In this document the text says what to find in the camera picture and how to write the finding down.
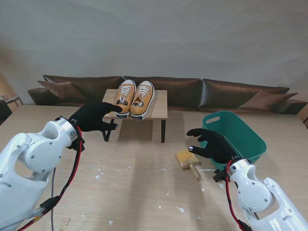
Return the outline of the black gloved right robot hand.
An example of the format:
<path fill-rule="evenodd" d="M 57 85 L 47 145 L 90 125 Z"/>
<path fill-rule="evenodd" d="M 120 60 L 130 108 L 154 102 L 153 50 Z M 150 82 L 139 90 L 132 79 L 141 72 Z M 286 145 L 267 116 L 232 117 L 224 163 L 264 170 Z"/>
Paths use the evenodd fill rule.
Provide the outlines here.
<path fill-rule="evenodd" d="M 207 142 L 205 148 L 190 146 L 189 152 L 204 158 L 211 158 L 219 164 L 227 164 L 236 152 L 229 145 L 227 140 L 215 131 L 204 128 L 194 128 L 186 133 L 187 136 L 199 137 L 199 142 Z"/>

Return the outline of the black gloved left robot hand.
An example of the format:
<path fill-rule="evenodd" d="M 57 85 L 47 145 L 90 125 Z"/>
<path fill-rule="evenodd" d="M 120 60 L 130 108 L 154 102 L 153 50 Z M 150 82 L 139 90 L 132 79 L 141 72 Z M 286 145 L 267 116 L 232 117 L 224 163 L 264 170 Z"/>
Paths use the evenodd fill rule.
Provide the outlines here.
<path fill-rule="evenodd" d="M 122 108 L 111 103 L 90 103 L 80 107 L 70 116 L 69 121 L 73 122 L 83 132 L 115 130 L 117 124 L 103 122 L 103 117 L 110 112 L 122 112 Z"/>

